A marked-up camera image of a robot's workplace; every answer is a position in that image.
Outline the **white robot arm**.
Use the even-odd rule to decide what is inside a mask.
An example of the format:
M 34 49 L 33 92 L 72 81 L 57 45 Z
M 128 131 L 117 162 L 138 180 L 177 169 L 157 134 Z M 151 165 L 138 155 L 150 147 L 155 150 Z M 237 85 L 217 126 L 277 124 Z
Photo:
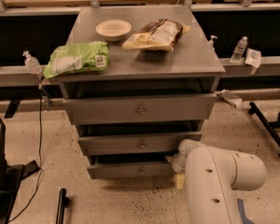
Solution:
M 234 192 L 263 186 L 267 170 L 259 157 L 184 139 L 167 160 L 185 176 L 190 224 L 254 224 Z

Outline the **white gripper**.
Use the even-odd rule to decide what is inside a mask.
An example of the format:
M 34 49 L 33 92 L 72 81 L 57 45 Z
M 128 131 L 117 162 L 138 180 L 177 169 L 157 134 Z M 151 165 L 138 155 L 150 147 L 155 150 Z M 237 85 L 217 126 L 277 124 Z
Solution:
M 176 172 L 175 174 L 175 187 L 177 190 L 181 190 L 185 183 L 185 165 L 186 158 L 184 155 L 177 153 L 174 156 L 165 156 L 165 159 L 172 164 L 173 170 Z

